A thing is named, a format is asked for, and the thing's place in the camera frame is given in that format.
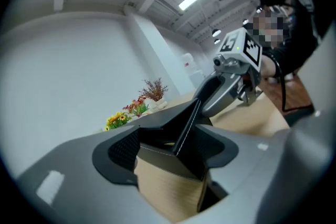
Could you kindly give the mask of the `red flower bunch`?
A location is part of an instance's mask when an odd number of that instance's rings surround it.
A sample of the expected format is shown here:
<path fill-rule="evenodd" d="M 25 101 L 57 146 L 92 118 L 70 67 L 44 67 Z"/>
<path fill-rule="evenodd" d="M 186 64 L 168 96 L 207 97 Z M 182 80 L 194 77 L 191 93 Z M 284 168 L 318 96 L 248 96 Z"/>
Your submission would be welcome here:
<path fill-rule="evenodd" d="M 141 95 L 137 100 L 133 100 L 131 104 L 125 106 L 123 110 L 127 111 L 129 115 L 140 117 L 149 109 L 145 100 L 146 97 Z"/>

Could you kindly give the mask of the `clear water jug red label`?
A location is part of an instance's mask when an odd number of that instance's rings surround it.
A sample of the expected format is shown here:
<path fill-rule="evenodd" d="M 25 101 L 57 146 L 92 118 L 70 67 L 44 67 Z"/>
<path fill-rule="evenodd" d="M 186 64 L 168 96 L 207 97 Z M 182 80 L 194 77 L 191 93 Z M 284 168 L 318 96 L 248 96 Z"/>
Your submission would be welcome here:
<path fill-rule="evenodd" d="M 184 68 L 188 73 L 192 73 L 194 70 L 194 59 L 190 53 L 186 53 L 181 55 L 181 61 L 183 63 Z"/>

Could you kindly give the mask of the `person's black top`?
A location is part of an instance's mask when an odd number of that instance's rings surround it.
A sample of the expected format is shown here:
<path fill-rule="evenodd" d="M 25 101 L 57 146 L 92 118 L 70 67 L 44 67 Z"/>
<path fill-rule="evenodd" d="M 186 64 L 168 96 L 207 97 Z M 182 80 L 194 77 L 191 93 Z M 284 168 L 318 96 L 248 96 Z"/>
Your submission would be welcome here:
<path fill-rule="evenodd" d="M 291 17 L 290 36 L 279 46 L 286 46 L 292 50 L 300 68 L 315 51 L 318 42 L 313 33 L 311 15 L 305 8 L 296 9 Z"/>

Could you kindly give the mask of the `yellow sunflower bunch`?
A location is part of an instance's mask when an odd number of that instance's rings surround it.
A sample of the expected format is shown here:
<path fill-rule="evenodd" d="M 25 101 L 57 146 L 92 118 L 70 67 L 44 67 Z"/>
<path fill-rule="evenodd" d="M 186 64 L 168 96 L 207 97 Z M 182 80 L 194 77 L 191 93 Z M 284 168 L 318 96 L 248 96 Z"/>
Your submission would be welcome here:
<path fill-rule="evenodd" d="M 104 130 L 109 131 L 111 129 L 121 127 L 127 124 L 131 119 L 132 117 L 130 117 L 125 112 L 117 112 L 115 115 L 112 115 L 107 119 Z"/>

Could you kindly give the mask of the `person's right forearm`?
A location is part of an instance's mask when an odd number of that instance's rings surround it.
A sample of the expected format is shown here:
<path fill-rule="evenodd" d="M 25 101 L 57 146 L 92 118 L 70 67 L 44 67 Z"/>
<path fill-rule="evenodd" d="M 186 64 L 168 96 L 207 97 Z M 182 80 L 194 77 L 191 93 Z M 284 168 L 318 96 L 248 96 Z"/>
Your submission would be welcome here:
<path fill-rule="evenodd" d="M 295 54 L 286 46 L 279 46 L 274 49 L 266 49 L 261 57 L 261 75 L 265 78 L 287 75 L 298 68 L 299 62 Z"/>

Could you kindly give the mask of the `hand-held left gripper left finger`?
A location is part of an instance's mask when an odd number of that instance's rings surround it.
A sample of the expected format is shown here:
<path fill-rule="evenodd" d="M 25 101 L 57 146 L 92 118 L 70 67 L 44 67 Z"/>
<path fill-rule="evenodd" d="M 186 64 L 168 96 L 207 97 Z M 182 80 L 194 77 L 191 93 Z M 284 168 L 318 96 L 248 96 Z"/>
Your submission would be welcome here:
<path fill-rule="evenodd" d="M 18 178 L 51 224 L 169 224 L 141 196 L 134 173 L 138 126 L 64 142 Z"/>

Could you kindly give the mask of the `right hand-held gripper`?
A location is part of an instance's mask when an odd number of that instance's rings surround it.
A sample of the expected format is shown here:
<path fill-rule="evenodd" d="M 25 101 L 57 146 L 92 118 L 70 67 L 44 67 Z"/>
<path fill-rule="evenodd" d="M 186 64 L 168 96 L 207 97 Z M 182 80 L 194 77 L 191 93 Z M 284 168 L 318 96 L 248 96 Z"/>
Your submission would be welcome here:
<path fill-rule="evenodd" d="M 251 105 L 260 95 L 262 46 L 241 27 L 226 34 L 213 58 L 215 72 L 196 89 L 193 99 L 203 103 L 202 114 L 211 118 L 236 99 Z"/>

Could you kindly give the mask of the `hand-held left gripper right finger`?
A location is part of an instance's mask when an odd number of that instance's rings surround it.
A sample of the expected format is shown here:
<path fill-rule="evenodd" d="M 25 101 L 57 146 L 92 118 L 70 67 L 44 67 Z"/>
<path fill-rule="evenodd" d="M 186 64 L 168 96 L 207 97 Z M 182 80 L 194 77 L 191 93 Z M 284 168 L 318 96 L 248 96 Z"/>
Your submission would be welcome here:
<path fill-rule="evenodd" d="M 290 129 L 262 138 L 207 125 L 203 137 L 238 145 L 220 166 L 209 160 L 213 191 L 221 200 L 183 224 L 328 224 L 330 207 L 330 114 L 318 111 Z"/>

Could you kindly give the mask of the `white bumpy plant pot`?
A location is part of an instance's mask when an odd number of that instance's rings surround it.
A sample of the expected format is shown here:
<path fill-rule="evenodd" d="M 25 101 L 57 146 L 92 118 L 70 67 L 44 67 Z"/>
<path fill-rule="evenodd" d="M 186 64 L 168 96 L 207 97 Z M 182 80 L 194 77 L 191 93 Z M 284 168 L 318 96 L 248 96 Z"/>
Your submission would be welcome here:
<path fill-rule="evenodd" d="M 154 110 L 162 110 L 167 106 L 167 101 L 165 98 L 161 98 L 158 101 L 151 102 L 151 108 Z"/>

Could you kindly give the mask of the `white water dispenser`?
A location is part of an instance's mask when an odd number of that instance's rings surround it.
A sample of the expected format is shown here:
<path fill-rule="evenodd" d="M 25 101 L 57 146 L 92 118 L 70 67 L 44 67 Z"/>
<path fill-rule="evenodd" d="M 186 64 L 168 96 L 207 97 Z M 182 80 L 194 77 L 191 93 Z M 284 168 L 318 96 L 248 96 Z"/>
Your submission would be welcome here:
<path fill-rule="evenodd" d="M 194 72 L 191 72 L 188 76 L 194 88 L 198 88 L 205 79 L 205 75 L 203 74 L 201 70 L 196 70 Z"/>

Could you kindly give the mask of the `black box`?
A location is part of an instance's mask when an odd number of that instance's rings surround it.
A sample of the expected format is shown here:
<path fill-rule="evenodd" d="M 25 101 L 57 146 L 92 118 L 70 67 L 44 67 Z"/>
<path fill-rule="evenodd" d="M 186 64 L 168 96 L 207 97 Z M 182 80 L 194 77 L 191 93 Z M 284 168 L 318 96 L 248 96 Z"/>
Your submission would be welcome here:
<path fill-rule="evenodd" d="M 202 117 L 201 107 L 200 100 L 193 99 L 131 122 L 140 127 L 138 157 L 175 175 L 202 180 L 202 139 L 195 127 L 210 120 Z"/>

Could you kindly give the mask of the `brown dried plant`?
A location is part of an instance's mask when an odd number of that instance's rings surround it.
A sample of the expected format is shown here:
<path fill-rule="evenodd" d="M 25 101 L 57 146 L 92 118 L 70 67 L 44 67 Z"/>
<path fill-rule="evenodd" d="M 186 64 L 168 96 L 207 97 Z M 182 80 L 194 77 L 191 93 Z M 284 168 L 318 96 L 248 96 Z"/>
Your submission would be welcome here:
<path fill-rule="evenodd" d="M 145 86 L 139 91 L 139 94 L 147 99 L 159 101 L 168 91 L 168 86 L 164 86 L 162 78 L 156 80 L 143 80 Z"/>

